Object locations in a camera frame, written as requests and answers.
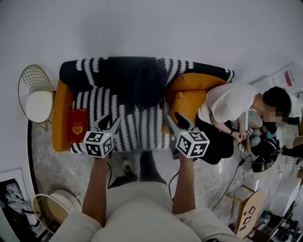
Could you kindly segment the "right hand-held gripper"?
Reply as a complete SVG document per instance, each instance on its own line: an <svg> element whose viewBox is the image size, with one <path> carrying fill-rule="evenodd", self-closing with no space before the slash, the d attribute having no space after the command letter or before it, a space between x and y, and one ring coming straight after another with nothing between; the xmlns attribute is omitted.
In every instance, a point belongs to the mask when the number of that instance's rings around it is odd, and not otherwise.
<svg viewBox="0 0 303 242"><path fill-rule="evenodd" d="M195 127L194 123L185 115L174 112L178 124L167 115L169 131L177 140L175 149L187 158L203 157L210 140L203 131Z"/></svg>

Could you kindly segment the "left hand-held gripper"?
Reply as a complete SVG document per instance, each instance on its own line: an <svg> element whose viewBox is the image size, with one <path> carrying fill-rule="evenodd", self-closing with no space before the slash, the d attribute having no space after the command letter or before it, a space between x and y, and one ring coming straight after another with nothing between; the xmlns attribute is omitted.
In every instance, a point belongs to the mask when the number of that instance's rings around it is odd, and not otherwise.
<svg viewBox="0 0 303 242"><path fill-rule="evenodd" d="M87 155L105 158L114 148L114 136L120 127L121 118L117 117L111 127L107 129L112 114L106 113L93 124L93 131L87 131L83 140Z"/></svg>

